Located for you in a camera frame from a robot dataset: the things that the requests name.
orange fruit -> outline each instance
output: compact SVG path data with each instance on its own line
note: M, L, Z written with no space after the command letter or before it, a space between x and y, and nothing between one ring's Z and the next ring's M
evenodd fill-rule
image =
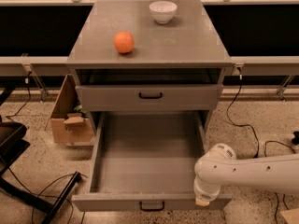
M119 53L129 53L134 48L134 39L128 32L119 32L114 35L113 44Z

drawer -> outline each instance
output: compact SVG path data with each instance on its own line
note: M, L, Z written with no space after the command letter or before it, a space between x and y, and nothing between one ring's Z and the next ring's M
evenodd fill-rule
M104 112L93 148L88 192L74 195L80 211L161 211L195 204L194 165L204 153L199 115L184 112ZM220 195L209 209L222 209Z
M212 110L221 85L76 86L89 111Z

drawer handle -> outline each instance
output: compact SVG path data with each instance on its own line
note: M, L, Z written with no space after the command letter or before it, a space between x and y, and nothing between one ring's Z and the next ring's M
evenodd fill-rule
M151 100L154 100L154 99L161 99L163 97L163 93L160 92L157 96L146 96L146 95L143 95L141 92L139 93L139 98L140 99L151 99Z
M139 203L139 209L143 212L161 212L165 209L165 202L162 202L162 207L158 209L145 209L142 207L142 202Z

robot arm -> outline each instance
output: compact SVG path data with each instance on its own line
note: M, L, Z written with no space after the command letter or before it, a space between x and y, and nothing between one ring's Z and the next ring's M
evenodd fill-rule
M215 200L221 185L238 185L299 194L299 154L237 160L225 144L217 144L195 164L196 203L208 205Z

floor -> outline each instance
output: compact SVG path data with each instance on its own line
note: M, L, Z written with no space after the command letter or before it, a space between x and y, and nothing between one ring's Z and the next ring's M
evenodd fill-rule
M264 143L267 140L276 140L287 145L292 144L293 132L299 130L299 95L298 90L292 90L291 98L287 102L281 102L273 91L263 94L261 97L272 97L259 101L246 91L242 91L239 99L230 109L230 116L236 123L251 124L261 143L260 157L263 156ZM213 113L209 128L206 132L208 144L213 145L222 142L231 146L239 159L249 159L256 153L256 142L250 128L238 128L228 123L226 109L232 101L235 90L224 91L221 101ZM4 121L5 116L13 115L26 101L26 95L18 101L19 94L2 104L0 114ZM38 93L33 93L33 100L29 102L14 117L15 121L28 127L25 140L31 146L24 154L14 162L11 170L19 180L32 192L39 193L56 178L72 174L76 171L89 175L92 147L77 147L53 142L50 114L54 106L55 95L52 95L45 103L38 101ZM268 156L291 153L286 147L272 144L267 149ZM12 176L10 171L4 174L4 178L12 184L20 187L20 184ZM60 193L68 178L59 181L47 189L44 194L55 196ZM84 193L86 191L86 178L76 185L71 194ZM222 187L221 192L233 195L233 199L223 211L163 211L159 213L144 212L94 212L86 213L83 223L275 223L274 214L277 206L277 198L274 192L258 190L254 187ZM279 211L286 210L279 194ZM0 191L0 223L32 223L32 208L19 202ZM289 208L299 207L299 198L287 195L285 202ZM83 213L76 206L72 207L64 202L61 211L56 215L52 223L80 223ZM33 223L40 223L44 214L34 211ZM278 223L284 223L278 212Z

